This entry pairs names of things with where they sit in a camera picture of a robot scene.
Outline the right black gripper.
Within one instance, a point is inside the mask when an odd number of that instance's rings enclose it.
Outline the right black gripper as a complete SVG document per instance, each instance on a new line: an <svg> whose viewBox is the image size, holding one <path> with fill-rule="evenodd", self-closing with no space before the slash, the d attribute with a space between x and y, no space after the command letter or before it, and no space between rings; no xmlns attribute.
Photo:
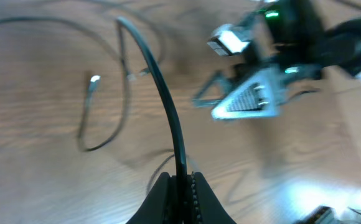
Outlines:
<svg viewBox="0 0 361 224"><path fill-rule="evenodd" d="M263 58L253 40L256 19L262 17L276 53ZM231 28L246 44L244 62L233 67L230 80L218 70L192 97L196 108L215 106L214 119L258 119L280 114L283 88L300 80L321 80L320 65L309 49L324 38L324 26L310 0L280 0L258 6ZM234 89L230 91L230 81Z"/></svg>

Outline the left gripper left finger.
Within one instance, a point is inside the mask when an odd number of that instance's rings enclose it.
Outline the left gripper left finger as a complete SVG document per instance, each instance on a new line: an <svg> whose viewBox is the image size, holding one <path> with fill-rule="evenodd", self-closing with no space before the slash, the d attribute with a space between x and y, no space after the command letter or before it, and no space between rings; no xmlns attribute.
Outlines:
<svg viewBox="0 0 361 224"><path fill-rule="evenodd" d="M163 224L169 191L170 175L163 172L158 177L137 212L127 224Z"/></svg>

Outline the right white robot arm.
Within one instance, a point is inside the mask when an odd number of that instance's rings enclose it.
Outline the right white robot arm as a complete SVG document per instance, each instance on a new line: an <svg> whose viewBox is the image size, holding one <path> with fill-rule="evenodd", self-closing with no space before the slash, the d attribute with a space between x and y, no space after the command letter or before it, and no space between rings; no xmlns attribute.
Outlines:
<svg viewBox="0 0 361 224"><path fill-rule="evenodd" d="M236 24L215 29L209 46L243 59L234 76L215 72L193 97L196 107L211 108L213 119L277 116L291 101L289 86L322 79L326 67L361 80L361 17L326 29L309 0L262 1Z"/></svg>

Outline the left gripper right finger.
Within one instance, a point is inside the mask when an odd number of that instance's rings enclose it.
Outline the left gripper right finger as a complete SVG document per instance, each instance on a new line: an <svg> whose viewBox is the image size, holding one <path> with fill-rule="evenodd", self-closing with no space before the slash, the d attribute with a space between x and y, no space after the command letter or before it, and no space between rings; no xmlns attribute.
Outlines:
<svg viewBox="0 0 361 224"><path fill-rule="evenodd" d="M202 173L192 173L190 189L192 223L236 224L222 207Z"/></svg>

